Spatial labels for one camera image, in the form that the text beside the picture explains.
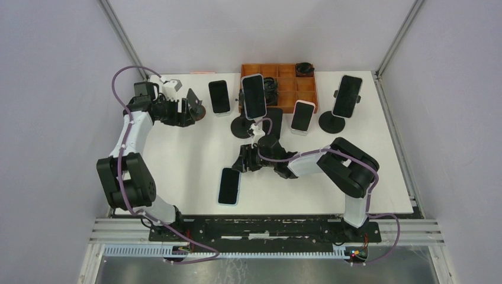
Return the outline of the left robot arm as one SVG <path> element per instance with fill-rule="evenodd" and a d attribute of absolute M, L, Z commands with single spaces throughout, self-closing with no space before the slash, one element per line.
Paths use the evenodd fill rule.
<path fill-rule="evenodd" d="M 117 145 L 96 164 L 109 206 L 147 217 L 155 225 L 165 223 L 163 233 L 172 241 L 185 236 L 186 225 L 180 221 L 179 209 L 157 195 L 142 153 L 156 121 L 178 127 L 194 123 L 186 99 L 175 99 L 181 86 L 177 79 L 136 83 L 135 95 L 123 112 L 124 125 Z"/>

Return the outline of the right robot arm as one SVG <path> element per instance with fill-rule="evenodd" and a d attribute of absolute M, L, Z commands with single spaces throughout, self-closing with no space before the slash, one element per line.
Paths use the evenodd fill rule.
<path fill-rule="evenodd" d="M 240 173 L 271 167 L 284 179 L 325 174 L 345 195 L 342 234 L 358 241 L 366 233 L 371 193 L 379 181 L 379 163 L 345 138 L 338 137 L 328 146 L 307 152 L 286 151 L 273 134 L 240 146 L 232 169 Z"/>

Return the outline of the white folding phone stand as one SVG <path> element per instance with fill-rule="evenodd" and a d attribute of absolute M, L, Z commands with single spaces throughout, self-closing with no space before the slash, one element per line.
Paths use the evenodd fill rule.
<path fill-rule="evenodd" d="M 215 113 L 214 115 L 216 117 L 225 117 L 225 116 L 228 116 L 230 114 L 231 114 L 231 112 L 229 111 L 229 112 Z"/>

